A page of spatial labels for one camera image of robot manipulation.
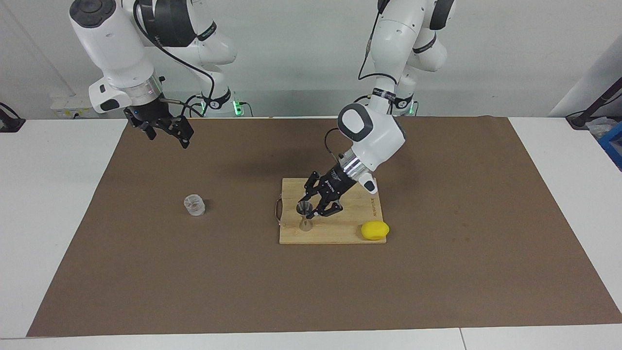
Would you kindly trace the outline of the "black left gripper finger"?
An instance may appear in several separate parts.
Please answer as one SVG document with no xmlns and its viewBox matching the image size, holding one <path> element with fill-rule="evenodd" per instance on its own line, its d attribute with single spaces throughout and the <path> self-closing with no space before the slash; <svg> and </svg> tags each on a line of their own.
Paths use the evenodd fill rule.
<svg viewBox="0 0 622 350">
<path fill-rule="evenodd" d="M 298 202 L 310 202 L 311 199 L 319 195 L 321 189 L 321 175 L 317 171 L 313 171 L 304 184 L 304 196 Z"/>
<path fill-rule="evenodd" d="M 315 209 L 311 212 L 311 218 L 316 216 L 329 217 L 335 213 L 339 213 L 344 208 L 340 204 L 341 192 L 316 192 L 311 196 L 320 195 L 320 201 Z"/>
</svg>

